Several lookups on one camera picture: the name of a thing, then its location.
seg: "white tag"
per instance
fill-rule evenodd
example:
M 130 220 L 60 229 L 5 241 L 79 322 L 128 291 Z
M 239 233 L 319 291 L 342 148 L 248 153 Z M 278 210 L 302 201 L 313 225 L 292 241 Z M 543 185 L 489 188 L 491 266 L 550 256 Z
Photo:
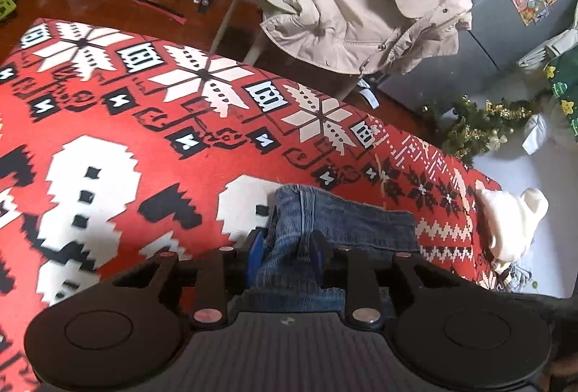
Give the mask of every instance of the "white tag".
M 365 100 L 367 100 L 367 102 L 369 102 L 369 105 L 371 105 L 371 108 L 377 109 L 377 107 L 379 107 L 378 99 L 377 99 L 377 97 L 374 96 L 374 93 L 371 92 L 370 89 L 361 89 L 359 91 L 359 93 L 365 97 Z

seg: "white plastic bag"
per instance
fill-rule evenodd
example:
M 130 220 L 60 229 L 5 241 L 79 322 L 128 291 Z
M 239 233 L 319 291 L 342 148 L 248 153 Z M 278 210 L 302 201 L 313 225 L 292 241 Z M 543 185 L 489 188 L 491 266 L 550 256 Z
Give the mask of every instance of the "white plastic bag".
M 525 140 L 522 143 L 524 150 L 528 154 L 534 154 L 549 139 L 569 151 L 577 150 L 574 135 L 560 107 L 560 100 L 551 96 L 544 99 L 540 106 L 542 112 L 532 115 L 524 128 Z
M 578 44 L 578 4 L 574 12 L 574 22 L 570 29 L 565 30 L 560 35 L 556 35 L 542 44 L 523 58 L 519 59 L 517 65 L 524 73 L 533 79 L 543 78 L 542 71 L 546 64 L 570 50 Z

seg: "folded blue denim fabric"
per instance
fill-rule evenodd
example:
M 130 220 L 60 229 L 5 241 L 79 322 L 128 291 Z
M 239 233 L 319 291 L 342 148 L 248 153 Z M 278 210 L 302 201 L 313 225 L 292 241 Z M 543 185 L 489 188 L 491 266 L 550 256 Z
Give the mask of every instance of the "folded blue denim fabric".
M 275 192 L 263 264 L 255 286 L 233 300 L 229 317 L 261 312 L 343 311 L 345 292 L 320 289 L 309 262 L 309 237 L 321 231 L 338 246 L 357 247 L 370 258 L 391 261 L 396 252 L 419 253 L 415 220 L 406 211 L 385 211 L 344 200 L 319 188 L 285 185 Z M 394 316 L 387 289 L 383 314 Z

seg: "zigzag pattern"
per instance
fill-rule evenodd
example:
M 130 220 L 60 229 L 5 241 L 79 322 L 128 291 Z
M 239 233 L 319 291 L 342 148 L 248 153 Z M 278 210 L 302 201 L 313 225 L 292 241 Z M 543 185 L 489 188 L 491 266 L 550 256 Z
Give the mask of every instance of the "zigzag pattern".
M 471 247 L 425 247 L 421 245 L 420 253 L 429 262 L 433 262 L 435 258 L 439 258 L 441 261 L 446 258 L 451 261 L 456 261 L 456 258 L 461 261 L 464 261 L 466 257 L 470 260 L 473 258 L 473 249 Z
M 415 235 L 420 236 L 424 232 L 427 233 L 432 240 L 434 240 L 437 234 L 441 235 L 441 239 L 443 239 L 444 242 L 448 236 L 452 236 L 452 240 L 454 241 L 458 238 L 460 238 L 462 242 L 465 242 L 466 239 L 472 240 L 472 232 L 467 227 L 460 228 L 458 225 L 451 227 L 449 223 L 446 223 L 442 228 L 437 221 L 430 226 L 424 218 L 421 218 L 421 221 L 415 227 Z

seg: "black snowflake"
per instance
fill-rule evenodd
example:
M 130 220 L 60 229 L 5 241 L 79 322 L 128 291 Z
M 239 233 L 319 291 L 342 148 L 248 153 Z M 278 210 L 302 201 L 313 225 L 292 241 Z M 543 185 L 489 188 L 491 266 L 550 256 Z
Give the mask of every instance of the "black snowflake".
M 430 209 L 430 211 L 434 211 L 434 205 L 437 205 L 434 195 L 431 193 L 434 185 L 431 182 L 428 182 L 426 173 L 422 172 L 421 175 L 417 175 L 410 167 L 409 172 L 404 173 L 404 175 L 409 183 L 414 186 L 407 197 L 413 200 L 415 199 L 415 205 L 418 209 L 423 208 L 425 205 Z
M 398 202 L 398 197 L 404 197 L 405 194 L 402 191 L 399 183 L 397 183 L 397 179 L 399 178 L 401 171 L 394 168 L 391 165 L 391 161 L 389 158 L 385 159 L 385 161 L 381 164 L 381 188 L 383 189 L 384 193 L 389 196 L 395 204 L 400 204 Z
M 445 184 L 440 180 L 439 185 L 436 185 L 436 187 L 439 190 L 439 193 L 441 193 L 441 200 L 439 201 L 439 205 L 446 209 L 448 216 L 450 213 L 453 213 L 457 216 L 458 211 L 460 211 L 460 207 L 456 202 L 456 197 L 458 194 L 452 188 L 452 184 Z

